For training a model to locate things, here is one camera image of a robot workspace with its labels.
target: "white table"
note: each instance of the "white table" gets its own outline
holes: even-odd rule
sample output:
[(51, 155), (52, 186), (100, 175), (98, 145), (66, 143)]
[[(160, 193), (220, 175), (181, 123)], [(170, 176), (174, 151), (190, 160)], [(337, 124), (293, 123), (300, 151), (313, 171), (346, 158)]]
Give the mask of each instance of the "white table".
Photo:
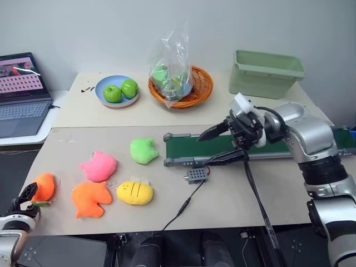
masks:
[[(62, 104), (68, 95), (67, 90), (58, 90), (50, 92), (53, 105), (62, 107)], [(29, 145), (43, 143), (53, 126), (55, 119), (60, 112), (59, 108), (52, 108), (48, 111), (46, 118), (44, 118), (41, 127), (35, 135), (19, 136), (19, 137), (7, 137), (0, 138), (0, 146), (12, 146), (12, 145)]]
[[(170, 109), (156, 101), (147, 88), (146, 73), (123, 73), (133, 78), (140, 87), (140, 98), (132, 106), (110, 109), (101, 104), (95, 91), (86, 91), (98, 81), (116, 73), (79, 73), (69, 91), (67, 100), (53, 127), (115, 127), (115, 126), (165, 126), (165, 125), (209, 125), (221, 122), (229, 113), (229, 103), (234, 95), (228, 92), (230, 73), (211, 73), (214, 89), (202, 104), (183, 110)], [(279, 100), (248, 97), (255, 105), (274, 108), (285, 102), (305, 104), (310, 112), (332, 124), (325, 114), (315, 106), (298, 83)]]
[[(173, 134), (201, 133), (221, 122), (229, 111), (233, 95), (228, 92), (229, 73), (212, 74), (214, 90), (202, 105), (184, 110), (167, 110), (150, 96), (147, 75), (126, 74), (141, 88), (139, 101), (127, 108), (104, 107), (94, 91), (82, 93), (100, 79), (114, 73), (80, 73), (63, 105), (55, 128), (38, 153), (24, 184), (42, 172), (56, 177), (56, 194), (51, 207), (43, 208), (35, 235), (94, 234), (125, 231), (160, 230), (172, 219), (195, 185), (183, 180), (184, 167), (163, 167), (165, 143), (162, 137)], [(313, 104), (296, 83), (281, 100), (249, 97), (254, 104), (276, 107), (284, 102), (301, 102), (310, 112), (332, 122)], [(160, 157), (147, 166), (130, 157), (129, 143), (137, 137), (153, 137)], [(108, 180), (113, 203), (103, 205), (100, 219), (75, 219), (71, 190), (85, 181), (79, 168), (95, 150), (114, 156), (118, 170)], [(347, 171), (356, 175), (355, 157), (343, 160)], [(256, 186), (272, 224), (308, 223), (303, 177), (292, 159), (252, 161)], [(146, 206), (130, 206), (116, 198), (115, 188), (130, 179), (149, 180), (154, 199)], [(213, 167), (208, 182), (194, 195), (189, 207), (169, 229), (223, 228), (264, 225), (263, 218), (247, 182), (241, 164)]]

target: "black cable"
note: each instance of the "black cable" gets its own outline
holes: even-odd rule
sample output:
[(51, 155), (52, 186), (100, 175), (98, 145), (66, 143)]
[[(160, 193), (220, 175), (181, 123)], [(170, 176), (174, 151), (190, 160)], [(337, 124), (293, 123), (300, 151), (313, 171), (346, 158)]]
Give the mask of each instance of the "black cable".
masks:
[(209, 174), (210, 174), (210, 168), (209, 168), (208, 165), (205, 165), (205, 167), (207, 168), (207, 173), (206, 173), (206, 175), (209, 175)]
[(282, 116), (280, 116), (278, 114), (278, 112), (276, 112), (275, 110), (268, 108), (268, 107), (256, 107), (255, 106), (255, 108), (257, 108), (258, 110), (265, 110), (265, 111), (271, 112), (279, 120), (280, 126), (281, 126), (281, 132), (285, 132), (287, 130), (287, 125), (285, 124), (285, 121), (283, 120)]
[(291, 263), (291, 267), (294, 267), (295, 256), (296, 256), (296, 249), (294, 249), (293, 261), (292, 261), (292, 263)]
[(190, 197), (188, 197), (187, 200), (183, 203), (182, 207), (180, 207), (180, 209), (179, 209), (177, 215), (176, 215), (172, 220), (170, 220), (170, 221), (166, 224), (166, 226), (163, 227), (163, 229), (162, 229), (161, 231), (159, 231), (159, 232), (158, 232), (157, 234), (155, 234), (155, 235), (159, 235), (159, 234), (162, 233), (164, 230), (166, 230), (166, 228), (167, 228), (175, 219), (177, 219), (177, 218), (179, 217), (179, 215), (181, 215), (181, 214), (183, 213), (183, 211), (184, 211), (185, 208), (188, 206), (188, 204), (189, 204), (191, 198), (193, 197), (193, 195), (198, 191), (198, 189), (203, 185), (203, 183), (204, 183), (205, 181), (206, 181), (206, 180), (204, 180), (203, 182), (201, 182), (200, 185), (193, 191), (193, 193), (191, 193)]
[(265, 227), (266, 227), (268, 236), (270, 238), (270, 241), (272, 243), (272, 247), (273, 247), (273, 249), (274, 249), (274, 251), (276, 253), (278, 262), (282, 267), (288, 267), (287, 263), (285, 261), (285, 258), (284, 258), (283, 254), (282, 254), (282, 251), (280, 249), (280, 245), (279, 245), (276, 233), (274, 232), (272, 224), (271, 224), (271, 222), (270, 222), (270, 220), (268, 218), (267, 212), (266, 212), (266, 210), (263, 207), (263, 204), (261, 202), (261, 199), (260, 199), (260, 196), (258, 194), (258, 191), (257, 191), (257, 188), (256, 188), (256, 184), (255, 184), (254, 178), (252, 176), (251, 168), (250, 168), (250, 165), (249, 165), (248, 161), (244, 161), (244, 167), (245, 167), (246, 177), (247, 177), (247, 179), (249, 181), (249, 184), (250, 184), (250, 186), (252, 188), (252, 191), (255, 194), (255, 197), (257, 199), (258, 205), (260, 207), (260, 210), (261, 210), (261, 213), (262, 213), (262, 217), (263, 217), (263, 219), (265, 221)]
[(57, 107), (57, 108), (61, 108), (61, 107), (58, 107), (58, 106), (55, 106), (55, 105), (49, 105), (49, 109), (52, 109), (52, 108), (55, 108), (55, 107)]

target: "pink plush toy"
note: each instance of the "pink plush toy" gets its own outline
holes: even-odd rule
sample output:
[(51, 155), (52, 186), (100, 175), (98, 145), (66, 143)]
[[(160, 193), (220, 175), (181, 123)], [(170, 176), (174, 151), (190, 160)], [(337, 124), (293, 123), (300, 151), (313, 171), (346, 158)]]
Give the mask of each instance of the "pink plush toy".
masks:
[(92, 182), (102, 182), (109, 178), (116, 169), (116, 159), (101, 151), (95, 151), (89, 162), (80, 164), (86, 179)]

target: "white wall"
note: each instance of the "white wall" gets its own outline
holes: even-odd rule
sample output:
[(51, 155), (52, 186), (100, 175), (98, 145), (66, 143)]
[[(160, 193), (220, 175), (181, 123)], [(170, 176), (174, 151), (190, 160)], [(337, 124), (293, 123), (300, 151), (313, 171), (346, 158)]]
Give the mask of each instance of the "white wall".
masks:
[(355, 0), (0, 1), (0, 55), (32, 51), (50, 89), (69, 89), (80, 71), (146, 71), (156, 40), (184, 17), (193, 64), (230, 71), (236, 49), (296, 55), (315, 103), (355, 123)]

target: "yellow bee plush toy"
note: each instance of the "yellow bee plush toy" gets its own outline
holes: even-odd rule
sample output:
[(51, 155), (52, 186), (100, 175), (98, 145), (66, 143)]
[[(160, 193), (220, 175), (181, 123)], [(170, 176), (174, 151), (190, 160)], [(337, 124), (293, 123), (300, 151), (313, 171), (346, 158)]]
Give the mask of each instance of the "yellow bee plush toy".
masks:
[(116, 189), (116, 194), (118, 199), (130, 205), (146, 205), (152, 200), (154, 190), (142, 182), (126, 181)]

